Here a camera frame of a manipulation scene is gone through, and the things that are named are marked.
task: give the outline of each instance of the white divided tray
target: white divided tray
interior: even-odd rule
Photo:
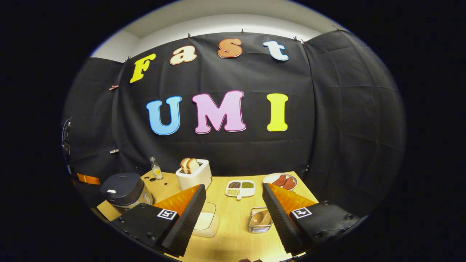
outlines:
[[[240,187],[239,188],[230,188],[230,184],[233,183],[233,182],[238,182],[240,184]],[[243,186],[243,183],[244,182],[249,182],[249,183],[252,183],[253,184],[253,188],[242,188]],[[235,190],[235,191],[238,191],[238,194],[235,194],[235,193],[229,193],[228,190]],[[237,200],[240,200],[241,197],[248,197],[248,196],[252,196],[256,193],[256,184],[254,183],[254,181],[252,180],[231,180],[230,182],[228,182],[228,184],[226,185],[226,189],[225,189],[225,194],[227,196],[232,196],[232,197],[236,197]]]

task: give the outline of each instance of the white toaster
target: white toaster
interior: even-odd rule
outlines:
[[[204,184],[207,189],[212,182],[209,161],[204,159],[197,159],[197,162],[199,163],[199,168],[193,174],[182,173],[181,168],[176,171],[176,176],[178,178],[181,191],[199,184]]]

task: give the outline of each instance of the wooden table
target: wooden table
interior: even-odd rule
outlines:
[[[294,189],[298,195],[318,203],[295,172],[285,173],[294,175],[298,180]],[[263,262],[278,262],[291,258],[291,254],[287,254],[281,244],[275,225],[272,225],[266,233],[252,234],[248,231],[251,209],[266,206],[262,199],[262,180],[265,176],[213,177],[212,183],[206,190],[206,202],[217,206],[216,213],[220,221],[217,233],[209,238],[192,235],[183,257],[166,255],[186,262],[237,262],[244,258],[251,261],[261,259]],[[141,177],[149,191],[153,193],[156,203],[181,191],[178,179],[173,173],[164,172],[162,180],[150,181],[151,178],[154,178],[152,171]],[[253,196],[236,200],[235,197],[225,195],[229,181],[243,179],[255,182],[256,192]],[[98,209],[102,211],[114,208],[109,203],[102,203]],[[108,210],[106,213],[109,220],[119,216],[119,213],[108,215]]]

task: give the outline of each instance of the wire basket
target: wire basket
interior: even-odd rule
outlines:
[[[249,232],[250,233],[265,233],[267,232],[272,224],[274,223],[272,220],[270,220],[270,225],[261,225],[261,226],[253,226],[251,225],[251,218],[253,215],[255,215],[257,212],[267,210],[267,207],[254,207],[251,209],[251,214],[249,215]]]

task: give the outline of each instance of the toast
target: toast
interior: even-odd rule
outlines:
[[[188,174],[193,174],[198,168],[200,168],[199,163],[196,159],[190,159],[187,163]]]
[[[185,158],[183,160],[181,160],[181,172],[187,174],[188,173],[188,161],[190,160],[190,158]]]

